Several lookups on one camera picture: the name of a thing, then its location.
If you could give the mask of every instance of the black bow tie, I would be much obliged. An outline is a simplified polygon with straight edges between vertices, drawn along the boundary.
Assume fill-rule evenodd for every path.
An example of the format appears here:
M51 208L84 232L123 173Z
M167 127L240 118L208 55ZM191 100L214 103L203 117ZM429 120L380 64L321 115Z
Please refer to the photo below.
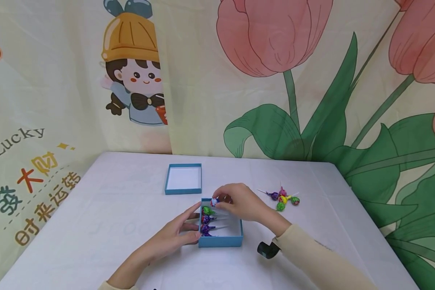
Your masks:
M133 93L131 95L131 103L132 106L139 111L147 109L148 106L157 108L159 106L164 106L164 95L155 94L151 97L147 97L146 95Z

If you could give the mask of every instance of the finger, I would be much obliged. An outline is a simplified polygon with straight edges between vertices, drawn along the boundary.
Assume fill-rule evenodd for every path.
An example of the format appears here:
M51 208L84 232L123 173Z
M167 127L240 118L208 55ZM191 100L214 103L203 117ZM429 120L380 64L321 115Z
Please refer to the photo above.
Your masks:
M239 185L241 185L241 183L229 183L229 184L223 185L214 192L213 198L215 199L220 195L221 196L229 195L232 197L232 195L234 193L238 192L235 189L238 189Z
M229 213L235 214L235 205L229 204L227 202L219 202L216 204L216 208L223 209L228 211Z
M177 236L175 239L180 247L185 244L194 244L199 240L200 237L201 232L187 232L184 235Z
M212 197L212 198L215 199L215 198L217 198L217 197L220 196L220 195L226 195L228 189L229 189L229 185L228 185L228 184L221 186L220 188L218 188L218 189L213 193L213 197Z
M193 219L198 219L200 217L199 213L192 213L190 214L190 216L188 217L188 220L193 220Z
M186 211L178 215L176 217L176 220L178 220L181 224L183 224L190 217L190 215L200 207L200 205L201 205L201 201L192 205Z
M220 200L220 201L223 201L223 202L230 203L230 204L233 204L233 203L234 203L234 201L232 200L232 198L230 197L230 195L220 196L220 197L219 197L219 200Z
M196 225L196 224L191 224L191 223L184 223L184 224L180 227L180 231L181 231L181 232L185 232L185 231L198 231L198 225Z

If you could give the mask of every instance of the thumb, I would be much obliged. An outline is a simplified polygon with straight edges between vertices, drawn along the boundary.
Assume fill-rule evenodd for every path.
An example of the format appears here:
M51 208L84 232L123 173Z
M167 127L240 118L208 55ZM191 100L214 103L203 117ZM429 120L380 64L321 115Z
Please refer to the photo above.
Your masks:
M185 244L195 244L200 237L201 232L190 231L184 235L178 236L177 239L180 246L183 246Z
M231 205L227 202L218 202L216 208L226 210L230 213L234 213L235 211L235 205Z

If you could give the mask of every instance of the green stem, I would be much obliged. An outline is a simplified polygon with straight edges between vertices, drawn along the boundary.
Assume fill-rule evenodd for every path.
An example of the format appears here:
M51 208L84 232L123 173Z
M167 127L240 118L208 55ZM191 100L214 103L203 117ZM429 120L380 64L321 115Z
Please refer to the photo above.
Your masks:
M287 88L288 106L290 107L290 117L300 132L300 121L298 120L298 109L296 107L295 83L291 70L284 71L285 87Z
M394 238L386 238L388 243L393 246L400 248L405 251L409 251L411 253L414 253L416 255L419 255L421 257L424 257L425 259L431 260L435 262L435 251L431 250L429 248L423 247L418 244L414 244L412 242L405 242L401 240L397 240Z
M409 87L411 83L414 82L414 76L409 75L404 82L402 82L398 88L395 89L394 92L391 93L391 95L383 102L383 104L375 111L374 115L367 121L366 125L361 129L360 134L358 137L356 137L355 141L351 145L352 148L358 147L358 145L361 143L363 138L367 135L369 130L374 126L374 124L382 117L382 115L386 112L386 110L391 107L392 104L395 103L395 101L400 97L400 95Z
M364 71L364 68L366 67L366 65L369 63L369 61L371 60L372 56L374 55L374 53L376 52L377 48L379 48L380 43L382 42L382 40L385 38L386 34L388 33L388 31L390 30L392 24L395 22L395 19L398 17L398 14L400 14L400 12L398 12L395 17L393 18L393 20L390 22L390 24L388 25L387 29L385 30L385 32L383 33L382 37L379 39L379 42L377 42L375 48L372 50L372 52L370 53L370 55L367 57L366 61L364 62L363 66L360 69L360 72L358 72L357 76L355 77L355 79L353 80L352 84L351 84L351 88L355 88L356 84L358 83L358 80L362 74L362 72Z
M363 165L347 173L345 178L352 177L353 175L364 173L367 171L372 171L372 170L390 167L399 164L406 164L409 162L422 161L426 159L432 159L432 162L435 162L435 149L409 153L406 155L374 162L373 164Z

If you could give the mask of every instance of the cartoon girl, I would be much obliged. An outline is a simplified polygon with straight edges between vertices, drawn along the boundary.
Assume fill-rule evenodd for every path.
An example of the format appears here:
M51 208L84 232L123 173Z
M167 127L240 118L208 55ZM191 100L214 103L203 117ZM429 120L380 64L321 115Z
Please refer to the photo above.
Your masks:
M120 116L128 108L130 120L141 125L167 125L156 33L147 19L151 4L128 0L123 9L117 0L104 0L104 6L116 17L105 30L101 54L107 72L101 86L113 92L106 109Z

